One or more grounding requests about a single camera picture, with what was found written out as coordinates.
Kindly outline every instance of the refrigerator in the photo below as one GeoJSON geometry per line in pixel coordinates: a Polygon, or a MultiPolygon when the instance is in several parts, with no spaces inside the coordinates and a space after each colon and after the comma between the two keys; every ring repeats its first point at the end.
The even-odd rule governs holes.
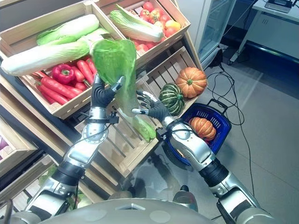
{"type": "Polygon", "coordinates": [[[177,0],[203,69],[213,61],[236,0],[177,0]]]}

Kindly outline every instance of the pumpkin stem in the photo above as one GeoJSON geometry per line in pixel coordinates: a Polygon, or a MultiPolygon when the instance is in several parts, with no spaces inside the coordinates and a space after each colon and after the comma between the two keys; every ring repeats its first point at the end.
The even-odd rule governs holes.
{"type": "Polygon", "coordinates": [[[188,84],[188,85],[192,85],[192,83],[193,83],[192,79],[188,79],[188,80],[187,80],[187,84],[188,84]]]}
{"type": "Polygon", "coordinates": [[[181,95],[181,94],[178,94],[177,97],[178,97],[178,100],[182,100],[183,99],[183,95],[181,95]]]}

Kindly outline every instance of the table leg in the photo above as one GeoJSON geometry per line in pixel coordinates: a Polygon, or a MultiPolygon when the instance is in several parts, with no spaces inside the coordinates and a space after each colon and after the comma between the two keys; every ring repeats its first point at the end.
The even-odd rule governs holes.
{"type": "Polygon", "coordinates": [[[237,60],[237,58],[239,57],[239,55],[242,53],[242,51],[244,50],[244,45],[246,44],[246,41],[248,40],[248,38],[250,37],[251,31],[254,30],[256,21],[258,20],[258,18],[260,17],[262,11],[258,11],[252,21],[252,24],[250,25],[243,41],[240,44],[239,49],[233,54],[233,56],[228,60],[228,65],[231,65],[233,62],[235,62],[237,60]]]}

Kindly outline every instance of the blue shopping basket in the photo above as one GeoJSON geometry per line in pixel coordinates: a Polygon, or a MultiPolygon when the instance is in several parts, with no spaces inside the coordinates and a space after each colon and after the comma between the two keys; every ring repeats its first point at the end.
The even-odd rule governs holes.
{"type": "MultiPolygon", "coordinates": [[[[189,109],[182,115],[182,119],[185,122],[189,122],[191,118],[194,117],[200,117],[205,118],[209,120],[214,128],[216,129],[216,135],[215,138],[208,142],[210,149],[217,154],[219,151],[221,145],[223,144],[225,138],[227,137],[230,129],[232,128],[231,123],[229,120],[224,116],[225,111],[228,109],[228,106],[226,106],[224,103],[216,100],[211,99],[207,104],[200,104],[200,103],[194,103],[192,104],[189,109]],[[220,112],[219,110],[215,109],[214,107],[210,106],[211,102],[217,103],[220,107],[223,108],[223,111],[220,112]]],[[[190,165],[189,161],[182,157],[177,150],[175,150],[172,145],[167,141],[170,149],[176,156],[178,160],[180,160],[182,163],[186,165],[190,165]]]]}

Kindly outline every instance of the white table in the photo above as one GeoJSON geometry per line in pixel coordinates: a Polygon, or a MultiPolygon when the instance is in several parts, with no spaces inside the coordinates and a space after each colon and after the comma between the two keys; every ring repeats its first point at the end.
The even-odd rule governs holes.
{"type": "Polygon", "coordinates": [[[253,5],[258,10],[239,49],[231,57],[234,62],[244,50],[246,41],[257,43],[268,52],[282,53],[299,59],[299,8],[294,6],[289,13],[265,8],[266,1],[259,0],[253,5]]]}

